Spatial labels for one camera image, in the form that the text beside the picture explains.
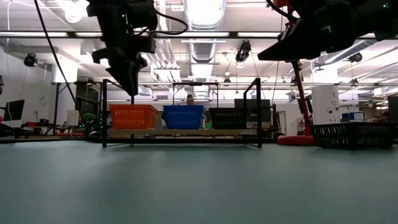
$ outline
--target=plastic basket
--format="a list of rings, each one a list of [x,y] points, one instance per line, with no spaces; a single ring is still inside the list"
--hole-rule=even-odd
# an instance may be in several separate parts
[[[155,128],[158,111],[151,105],[110,105],[114,129]]]
[[[168,129],[200,129],[203,126],[205,108],[193,106],[163,106]]]
[[[211,122],[214,129],[246,129],[248,109],[245,108],[210,108]]]
[[[391,147],[396,127],[394,123],[323,124],[313,125],[311,132],[318,147],[355,150]]]

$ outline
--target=ceiling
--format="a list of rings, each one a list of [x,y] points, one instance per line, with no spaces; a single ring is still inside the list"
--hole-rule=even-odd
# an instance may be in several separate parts
[[[173,17],[183,19],[183,11],[181,9],[182,1],[166,0],[167,14]],[[42,30],[37,16],[37,11],[33,7],[33,1],[14,1],[10,3],[8,0],[0,0],[0,30]],[[45,24],[49,31],[100,31],[98,22],[95,17],[83,17],[77,23],[69,23],[65,20],[64,10],[58,7],[56,1],[42,1],[42,14]],[[265,1],[255,0],[227,0],[227,8],[224,18],[223,30],[225,31],[266,31],[280,32],[284,28],[286,19],[282,19],[275,11],[266,7]],[[182,25],[178,22],[167,20],[170,30],[181,30]],[[249,82],[256,77],[261,77],[263,81],[274,83],[290,82],[292,77],[292,66],[285,62],[258,61],[257,53],[270,47],[277,40],[273,39],[252,39],[250,40],[252,47],[252,57],[249,57],[243,68],[236,68],[234,62],[234,54],[241,44],[241,39],[226,39],[225,44],[218,44],[215,62],[213,66],[212,76],[222,82],[224,73],[229,72],[231,80],[238,77],[239,82]],[[93,77],[96,80],[102,78],[110,78],[102,65],[93,64],[91,57],[81,54],[81,39],[54,39],[54,46],[63,49],[72,54],[74,57],[85,64],[85,67],[79,69],[79,75],[85,77]],[[181,68],[181,77],[188,77],[190,74],[188,46],[181,43],[181,39],[171,39],[173,52],[178,65]],[[45,39],[10,39],[10,47],[20,46],[48,46]],[[360,63],[350,64],[349,62],[337,62],[339,81],[348,82],[352,78],[363,74],[371,74],[382,67],[392,65],[398,61],[398,40],[385,40],[378,42],[365,50],[362,50],[363,60]],[[312,82],[311,62],[302,61],[302,75],[305,82]],[[149,75],[150,67],[142,69],[140,75]],[[394,77],[398,78],[398,68],[392,65],[387,72],[378,73],[375,76],[362,80],[366,83],[374,83],[385,80],[385,82],[394,82]]]

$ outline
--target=green table surface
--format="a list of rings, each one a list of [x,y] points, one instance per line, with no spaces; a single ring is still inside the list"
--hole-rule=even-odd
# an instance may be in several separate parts
[[[0,223],[398,223],[398,153],[0,145]]]

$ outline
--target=red base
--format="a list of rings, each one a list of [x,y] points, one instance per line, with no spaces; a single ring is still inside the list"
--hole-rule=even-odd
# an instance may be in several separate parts
[[[313,136],[279,136],[278,144],[283,146],[315,146]]]

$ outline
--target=black crate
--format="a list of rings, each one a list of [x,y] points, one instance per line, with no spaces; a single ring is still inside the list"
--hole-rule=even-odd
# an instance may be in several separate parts
[[[214,129],[246,129],[245,108],[209,108],[211,124]]]
[[[363,149],[391,147],[396,136],[396,123],[341,123],[313,125],[315,144],[322,148]]]

